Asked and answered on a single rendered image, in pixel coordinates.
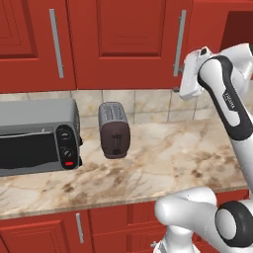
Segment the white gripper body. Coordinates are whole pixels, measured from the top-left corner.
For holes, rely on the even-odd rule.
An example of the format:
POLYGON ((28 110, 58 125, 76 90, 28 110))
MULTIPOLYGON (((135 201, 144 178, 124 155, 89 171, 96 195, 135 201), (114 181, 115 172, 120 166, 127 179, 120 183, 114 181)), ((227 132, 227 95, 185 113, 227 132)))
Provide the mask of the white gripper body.
POLYGON ((200 50, 189 53, 184 60, 179 96, 184 101, 201 95, 204 88, 198 83, 198 59, 200 50))

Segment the red base cabinet front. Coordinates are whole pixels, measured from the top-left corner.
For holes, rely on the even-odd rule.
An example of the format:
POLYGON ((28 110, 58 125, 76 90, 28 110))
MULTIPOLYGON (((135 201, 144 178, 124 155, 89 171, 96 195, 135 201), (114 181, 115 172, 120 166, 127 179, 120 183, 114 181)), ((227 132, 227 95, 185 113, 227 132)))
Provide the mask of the red base cabinet front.
POLYGON ((230 201, 240 201, 249 199, 248 190, 236 190, 228 192, 216 192, 217 205, 220 206, 223 203, 230 201))

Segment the red base cabinet door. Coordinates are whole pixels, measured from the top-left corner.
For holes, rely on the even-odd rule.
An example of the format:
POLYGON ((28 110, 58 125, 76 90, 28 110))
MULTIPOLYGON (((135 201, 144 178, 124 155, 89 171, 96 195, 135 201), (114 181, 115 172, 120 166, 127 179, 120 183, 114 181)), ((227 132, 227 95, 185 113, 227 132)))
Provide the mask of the red base cabinet door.
POLYGON ((93 253, 87 211, 0 220, 0 253, 93 253), (75 214, 80 212, 84 243, 75 214))
POLYGON ((166 228, 154 215, 154 202, 88 211, 94 253, 152 253, 166 228))

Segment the brown and grey toaster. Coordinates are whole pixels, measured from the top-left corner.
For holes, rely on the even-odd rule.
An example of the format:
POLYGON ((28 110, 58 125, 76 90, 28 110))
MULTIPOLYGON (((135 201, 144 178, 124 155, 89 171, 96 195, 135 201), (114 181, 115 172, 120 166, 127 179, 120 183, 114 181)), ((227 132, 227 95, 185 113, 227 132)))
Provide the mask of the brown and grey toaster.
POLYGON ((105 102, 99 107, 101 147, 108 159, 124 158, 130 146, 130 128, 123 105, 105 102))

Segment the grey toaster oven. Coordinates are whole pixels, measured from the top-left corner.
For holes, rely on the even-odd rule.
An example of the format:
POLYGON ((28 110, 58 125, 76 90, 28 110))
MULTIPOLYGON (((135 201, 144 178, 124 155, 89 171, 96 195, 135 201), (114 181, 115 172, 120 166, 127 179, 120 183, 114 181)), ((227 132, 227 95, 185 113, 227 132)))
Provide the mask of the grey toaster oven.
POLYGON ((76 169, 81 145, 74 99, 0 102, 0 177, 76 169))

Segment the open red wall cabinet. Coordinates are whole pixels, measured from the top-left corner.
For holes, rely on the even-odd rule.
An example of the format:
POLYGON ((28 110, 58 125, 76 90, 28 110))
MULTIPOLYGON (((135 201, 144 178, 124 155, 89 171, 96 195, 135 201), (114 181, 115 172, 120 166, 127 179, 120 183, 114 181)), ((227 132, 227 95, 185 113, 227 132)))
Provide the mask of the open red wall cabinet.
POLYGON ((207 46, 212 52, 253 43, 253 0, 194 0, 183 56, 207 46))

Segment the red wall cabinet door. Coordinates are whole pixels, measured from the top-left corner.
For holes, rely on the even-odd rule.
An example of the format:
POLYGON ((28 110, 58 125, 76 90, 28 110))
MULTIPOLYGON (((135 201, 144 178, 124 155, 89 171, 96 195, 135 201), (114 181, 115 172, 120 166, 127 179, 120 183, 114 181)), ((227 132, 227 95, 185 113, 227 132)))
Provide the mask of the red wall cabinet door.
POLYGON ((0 93, 75 88, 67 0, 0 0, 0 93), (58 76, 49 9, 55 10, 63 79, 58 76))
POLYGON ((79 89, 172 89, 179 17, 194 0, 68 0, 79 89))

